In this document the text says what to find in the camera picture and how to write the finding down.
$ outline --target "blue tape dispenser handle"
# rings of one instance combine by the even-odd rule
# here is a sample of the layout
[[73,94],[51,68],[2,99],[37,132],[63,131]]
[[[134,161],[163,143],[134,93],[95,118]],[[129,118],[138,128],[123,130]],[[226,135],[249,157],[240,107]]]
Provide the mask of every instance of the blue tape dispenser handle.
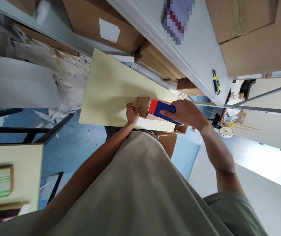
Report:
[[164,120],[169,121],[171,123],[174,123],[176,125],[182,125],[182,124],[180,124],[180,123],[170,119],[169,117],[166,117],[166,116],[160,114],[161,110],[167,110],[169,112],[175,113],[176,112],[176,108],[174,106],[168,105],[168,104],[165,104],[165,103],[159,101],[158,104],[157,104],[157,107],[156,107],[154,115],[157,116],[157,117],[163,118]]

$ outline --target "person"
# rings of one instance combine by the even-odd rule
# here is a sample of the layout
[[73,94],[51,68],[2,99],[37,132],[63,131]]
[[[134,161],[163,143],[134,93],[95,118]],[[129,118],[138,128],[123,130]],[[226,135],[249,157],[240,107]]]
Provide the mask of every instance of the person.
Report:
[[0,235],[267,235],[209,121],[188,100],[172,105],[175,113],[161,113],[199,130],[218,193],[202,199],[153,136],[131,132],[139,109],[129,103],[127,124],[57,196],[43,210],[0,223]]

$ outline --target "hand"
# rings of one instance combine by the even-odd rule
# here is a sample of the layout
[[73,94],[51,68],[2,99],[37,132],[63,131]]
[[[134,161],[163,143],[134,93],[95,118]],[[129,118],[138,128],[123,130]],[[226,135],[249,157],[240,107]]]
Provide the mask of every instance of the hand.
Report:
[[134,107],[133,103],[128,103],[126,105],[127,123],[133,124],[135,126],[139,116],[140,116],[140,108]]
[[160,113],[176,122],[192,126],[200,132],[211,127],[209,121],[193,102],[188,100],[178,100],[171,103],[171,105],[175,106],[176,113],[166,110],[161,110]]

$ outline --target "tape roll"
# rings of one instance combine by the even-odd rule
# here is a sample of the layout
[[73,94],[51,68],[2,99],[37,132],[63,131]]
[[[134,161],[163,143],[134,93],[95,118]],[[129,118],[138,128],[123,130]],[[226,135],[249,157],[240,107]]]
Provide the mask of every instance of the tape roll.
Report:
[[233,136],[233,130],[230,127],[220,128],[219,133],[224,138],[231,138]]

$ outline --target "right hand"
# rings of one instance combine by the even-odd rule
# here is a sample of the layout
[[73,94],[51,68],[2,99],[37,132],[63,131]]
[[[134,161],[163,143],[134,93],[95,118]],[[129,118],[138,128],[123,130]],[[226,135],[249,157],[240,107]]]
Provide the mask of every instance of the right hand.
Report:
[[178,100],[172,102],[171,105],[176,108],[175,113],[166,110],[161,110],[160,113],[176,122],[192,126],[200,132],[211,127],[209,121],[193,102],[188,100]]

